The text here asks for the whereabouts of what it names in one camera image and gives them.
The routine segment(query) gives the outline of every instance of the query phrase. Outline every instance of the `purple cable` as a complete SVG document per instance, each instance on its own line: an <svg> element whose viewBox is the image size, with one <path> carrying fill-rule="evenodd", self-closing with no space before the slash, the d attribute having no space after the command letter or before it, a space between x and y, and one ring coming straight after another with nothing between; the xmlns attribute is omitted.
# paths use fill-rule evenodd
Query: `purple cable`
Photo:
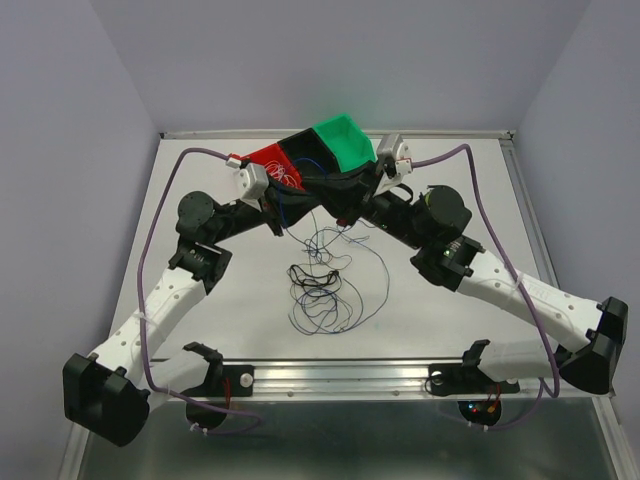
<svg viewBox="0 0 640 480"><path fill-rule="evenodd" d="M171 188L171 185L173 184L173 180L176 177L176 174L178 173L178 169L180 168L180 165L182 164L182 161L184 160L184 157L186 157L189 153L203 153L205 155L211 155L213 157L218 157L222 160L228 160L229 156L225 155L223 153L220 152L216 152L215 150L209 150L207 148L187 148L186 150L183 150L182 153L180 154L180 156L178 157L178 160L176 161L175 166L173 167L173 170L171 171L171 175L169 175L169 180L167 180L167 185L164 187L164 191L162 192L162 196L160 197L160 202L158 203L158 208L156 209L156 213L153 216L153 220L151 220L151 226L149 227L149 233L147 234L147 239L144 243L144 247L142 248L142 253L140 254L140 261L138 262L138 272L136 275L136 284L137 284L137 290L138 290L138 309L140 310L140 313L142 313L142 316L144 318L146 318L147 316L147 309L146 309L146 305L145 305L145 297L144 297L144 291L143 291L143 287L142 287L142 275L143 275L143 270L144 270L144 262L145 259L147 258L147 254L149 253L149 247L151 245L151 239L153 238L153 232L156 229L156 225L158 224L158 218L160 217L160 212L162 211L162 207L164 206L164 202L167 199L167 195L169 193L169 189ZM216 412L216 413L224 413L226 415L238 415L241 417L251 417L253 419L255 419L255 421L250 424L247 425L246 427L241 427L235 430L228 430L228 431L223 431L223 432L216 432L214 430L212 430L211 432L207 431L207 435L235 435L235 434L239 434L239 433L244 433L244 432L248 432L249 430L253 430L254 428L256 428L257 426L259 426L260 424L262 424L263 419L260 415L258 415L257 413L253 413L253 412L242 412L242 411L238 411L238 410L228 410L226 408L220 408L220 407L215 407L213 405L209 405L207 403L204 402L200 402L198 400L195 400L191 397L188 397L186 395L183 395L180 392L174 392L173 390L166 388L166 387L159 387L158 385L155 384L155 382L153 381L153 378L151 377L151 366L149 364L149 349L148 349L148 345L147 345L147 326L146 326L146 321L143 321L143 319L140 319L140 350L142 352L142 368L144 370L144 376L147 380L147 383L149 384L149 388L151 388L151 390L153 390L154 392L158 392L158 393L164 393L166 395L171 395L172 397L175 398L179 398L180 400L183 400L187 403L190 403L191 405L195 405L197 407L203 408L205 410L209 410L212 412ZM202 433L205 433L204 430L198 426L196 426L196 429Z"/></svg>
<svg viewBox="0 0 640 480"><path fill-rule="evenodd" d="M413 168L420 168L420 167L428 167L430 165L435 165L437 163L444 162L445 160L450 159L451 157L453 157L454 155L457 155L458 153L460 153L462 151L466 152L467 159L469 160L469 170L470 170L470 173L471 173L471 184L473 185L473 194L475 196L476 204L478 205L478 210L480 211L480 216L482 217L482 221L483 221L485 227L487 228L487 231L489 232L489 235L491 236L491 239L493 240L493 243L495 244L496 248L498 249L498 252L500 253L500 256L502 257L502 261L504 262L504 265L507 268L507 271L509 272L509 274L511 275L513 280L516 283L518 283L518 274L516 272L516 269L513 266L513 263L511 262L511 260L509 259L509 256L507 255L507 252L505 251L504 247L502 246L502 243L500 243L500 240L498 239L498 235L496 234L495 230L493 229L493 226L491 225L491 222L489 221L489 217L487 216L487 212L484 209L484 205L482 203L482 199L480 198L480 186L478 185L478 176L477 176L477 173L476 173L475 161L473 159L473 152L471 151L471 147L468 144L463 143L462 145L459 145L458 147L454 148L453 150L451 150L451 151L449 151L447 153L444 153L444 154L442 154L442 155L440 155L438 157L431 158L431 159L428 159L428 160L422 160L420 162L412 162L411 166ZM560 372L558 370L558 365L557 365L555 357L553 355L553 350L551 348L551 344L549 343L549 339L547 338L547 333L546 333L546 331L544 329L544 325L542 324L542 320L540 319L540 316L538 315L538 311L536 310L536 307L533 304L533 300L531 299L531 296L529 295L529 292L527 292L527 289L525 288L525 286L524 286L524 284L522 282L519 283L518 290L522 294L522 297L524 298L524 301L527 304L527 308L531 312L531 316L533 318L533 322L535 323L535 326L538 329L538 333L540 334L540 339L542 340L542 344L544 345L544 350L545 350L545 352L547 354L547 358L549 359L549 364L551 365L551 372L553 374L553 391L551 391L551 389L547 386L547 384L544 381L544 379L541 378L540 379L540 392L539 392L538 397L536 398L536 401L535 401L533 407L531 408L531 410L529 412L527 412L525 415L523 415L522 417L520 417L518 420L514 420L513 422L509 422L509 423L501 425L499 427L491 427L490 428L491 430L505 430L507 428L510 428L510 427L513 427L515 425L520 424L523 420L528 418L533 412L535 412L535 410L537 410L538 403L539 403L540 399L542 398L543 390L546 391L551 398L557 398L558 395L560 395Z"/></svg>

